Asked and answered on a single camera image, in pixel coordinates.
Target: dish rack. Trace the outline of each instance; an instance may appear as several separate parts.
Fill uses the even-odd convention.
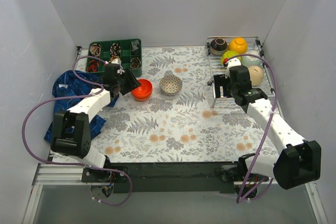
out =
[[[216,74],[224,74],[226,71],[226,67],[224,67],[221,64],[221,56],[214,56],[210,53],[210,42],[211,40],[215,38],[224,38],[227,43],[229,43],[232,39],[241,37],[244,38],[247,42],[247,51],[255,50],[259,52],[259,55],[266,59],[264,55],[264,50],[262,48],[262,44],[260,43],[260,40],[257,36],[216,36],[216,37],[208,37],[205,42],[205,49],[208,54],[209,59],[209,66],[210,66],[210,74],[211,79],[208,83],[212,83],[212,89],[213,89],[213,95],[214,95],[214,101],[211,108],[214,108],[215,106],[226,106],[228,104],[233,104],[234,99],[233,98],[227,98],[224,96],[220,96],[220,98],[216,98],[215,93],[215,84],[213,82],[213,76]],[[268,96],[268,99],[272,101],[274,99],[275,93],[274,93],[274,84],[271,79],[271,74],[266,67],[266,65],[263,63],[262,66],[264,71],[264,80],[259,86],[254,86],[254,88],[261,88],[263,92]]]

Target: floral tablecloth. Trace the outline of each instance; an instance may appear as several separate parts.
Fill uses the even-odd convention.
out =
[[[141,78],[153,84],[145,102],[129,93],[114,108],[99,113],[107,120],[92,145],[112,162],[211,162],[237,161],[256,151],[263,130],[235,104],[211,109],[212,87],[207,52],[203,47],[143,48]],[[85,70],[83,59],[77,69]],[[183,80],[179,94],[162,94],[159,82],[166,74]],[[266,139],[262,155],[275,156]],[[59,154],[54,161],[73,162]]]

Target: white wall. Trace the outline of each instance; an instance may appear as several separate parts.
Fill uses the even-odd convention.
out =
[[[202,45],[208,36],[263,41],[285,0],[51,0],[76,45],[139,37],[146,46]]]
[[[286,120],[322,147],[317,189],[329,219],[336,221],[336,0],[287,0],[265,41],[280,86]]]
[[[71,67],[76,48],[50,0],[0,0],[0,223],[21,223],[37,162],[21,139],[24,116],[51,97],[56,78]],[[28,121],[30,146],[47,157],[43,140],[52,104]]]

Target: blue cloth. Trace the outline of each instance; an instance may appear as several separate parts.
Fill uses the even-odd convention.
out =
[[[82,71],[76,71],[76,73],[82,78],[95,82],[98,79],[98,76],[91,73],[85,73]],[[93,89],[93,85],[85,83],[79,80],[72,70],[66,71],[63,73],[58,79],[55,81],[53,86],[52,94],[54,97],[72,97],[76,95],[84,95],[89,94],[91,89]],[[55,102],[54,106],[54,114],[59,110],[67,110],[70,107],[75,106],[82,99],[73,98],[69,100],[59,100]],[[103,125],[106,123],[106,120],[96,115],[92,121],[90,122],[90,134],[91,139],[95,138],[100,134],[100,130]],[[51,141],[51,133],[53,131],[53,125],[51,124],[48,128],[48,131],[44,137],[44,139],[48,142]],[[72,133],[73,129],[69,129],[67,132]]]

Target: cable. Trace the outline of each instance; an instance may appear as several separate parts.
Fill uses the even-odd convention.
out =
[[[32,156],[34,159],[40,161],[41,163],[45,163],[45,164],[51,164],[51,165],[76,165],[76,166],[85,166],[84,164],[80,164],[80,163],[59,163],[59,162],[52,162],[52,161],[47,161],[43,158],[40,158],[38,156],[36,156],[32,151],[31,149],[29,148],[28,146],[28,143],[27,143],[27,140],[26,140],[26,124],[27,124],[27,121],[29,119],[29,117],[31,116],[31,114],[36,110],[38,109],[39,107],[41,107],[42,105],[48,103],[48,102],[54,102],[54,101],[58,101],[58,100],[69,100],[69,99],[73,99],[73,98],[86,98],[86,97],[92,97],[94,95],[97,95],[97,94],[100,94],[103,90],[104,90],[104,87],[103,85],[99,84],[99,83],[95,83],[95,82],[92,82],[92,81],[88,81],[84,78],[82,78],[81,76],[79,76],[76,71],[75,71],[75,67],[76,67],[76,63],[81,60],[81,59],[85,59],[85,58],[92,58],[92,59],[96,59],[96,60],[99,60],[103,63],[105,63],[104,60],[102,59],[99,59],[99,58],[96,58],[96,57],[93,57],[93,56],[83,56],[83,57],[80,57],[78,59],[76,59],[74,61],[74,63],[72,64],[72,71],[74,73],[74,75],[80,79],[81,81],[84,81],[88,84],[91,84],[91,85],[96,85],[96,86],[99,86],[101,88],[101,90],[99,90],[98,92],[94,93],[94,94],[85,94],[85,95],[77,95],[77,96],[74,96],[74,97],[56,97],[56,98],[52,98],[52,99],[49,99],[49,100],[46,100],[46,101],[43,101],[39,104],[37,104],[35,107],[33,107],[29,112],[28,114],[26,115],[25,119],[23,120],[23,123],[22,123],[22,130],[21,130],[21,135],[22,135],[22,141],[23,141],[23,145],[25,146],[27,152],[30,154],[30,156]],[[108,202],[108,201],[105,201],[105,200],[101,200],[99,198],[96,198],[96,200],[98,200],[99,202],[103,202],[107,205],[110,205],[110,206],[121,206],[123,205],[128,199],[129,197],[131,196],[132,194],[132,191],[133,191],[133,183],[132,183],[132,180],[130,178],[130,176],[128,174],[126,174],[125,172],[121,171],[121,170],[116,170],[116,169],[107,169],[107,168],[98,168],[98,167],[88,167],[86,166],[86,168],[90,168],[90,169],[93,169],[93,170],[103,170],[103,171],[108,171],[108,172],[113,172],[113,173],[120,173],[120,174],[123,174],[127,180],[130,182],[130,191],[129,193],[127,194],[126,198],[118,203],[118,204],[114,204],[114,203],[111,203],[111,202]]]
[[[278,89],[277,89],[277,82],[276,82],[276,78],[275,78],[274,72],[273,72],[273,70],[272,70],[272,67],[271,67],[271,66],[267,63],[267,61],[266,61],[265,59],[263,59],[262,57],[260,57],[260,56],[256,56],[256,55],[252,55],[252,54],[241,54],[241,55],[236,55],[236,56],[233,56],[233,57],[229,58],[229,60],[232,60],[232,59],[237,58],[237,57],[240,57],[240,56],[251,56],[251,57],[258,58],[258,59],[260,59],[263,63],[265,63],[265,65],[268,67],[268,69],[269,69],[269,71],[270,71],[270,73],[271,73],[271,75],[272,75],[273,84],[274,84],[274,90],[275,90],[275,91],[274,91],[274,93],[275,93],[275,97],[274,97],[273,104],[272,104],[272,109],[271,109],[271,111],[274,112],[275,108],[277,107],[277,101],[278,101]],[[261,185],[261,183],[265,180],[265,178],[261,179],[260,182],[259,182],[257,185],[255,185],[251,190],[249,190],[247,193],[245,193],[245,194],[242,196],[242,194],[243,194],[243,190],[244,190],[244,188],[245,188],[245,186],[246,186],[246,182],[247,182],[247,180],[248,180],[248,177],[249,177],[250,174],[251,174],[252,168],[253,168],[254,164],[256,163],[256,160],[257,160],[257,158],[258,158],[258,156],[259,156],[259,154],[260,154],[261,148],[262,148],[262,146],[263,146],[263,144],[264,144],[264,142],[265,142],[265,139],[266,139],[268,130],[269,130],[269,128],[270,128],[270,125],[271,125],[271,122],[272,122],[272,119],[273,119],[273,115],[274,115],[274,114],[272,113],[272,114],[269,116],[269,119],[268,119],[268,122],[267,122],[267,125],[266,125],[266,128],[265,128],[264,135],[263,135],[262,138],[261,138],[261,141],[260,141],[260,144],[259,144],[259,146],[258,146],[258,148],[257,148],[256,154],[255,154],[254,157],[253,157],[253,160],[252,160],[252,162],[251,162],[251,165],[250,165],[249,169],[247,170],[247,173],[246,173],[246,175],[245,175],[244,181],[243,181],[243,183],[242,183],[242,185],[241,185],[241,188],[240,188],[240,190],[239,190],[239,194],[238,194],[237,199],[236,199],[236,202],[237,202],[237,203],[241,203],[243,200],[245,200],[245,199],[247,198],[247,196],[248,196],[254,189],[258,188],[258,187]],[[255,198],[252,198],[251,200],[258,199],[258,198],[262,197],[262,196],[266,193],[266,191],[269,189],[269,187],[270,187],[270,185],[272,184],[272,182],[273,182],[273,179],[270,180],[268,186],[266,187],[266,189],[265,189],[260,195],[256,196]]]

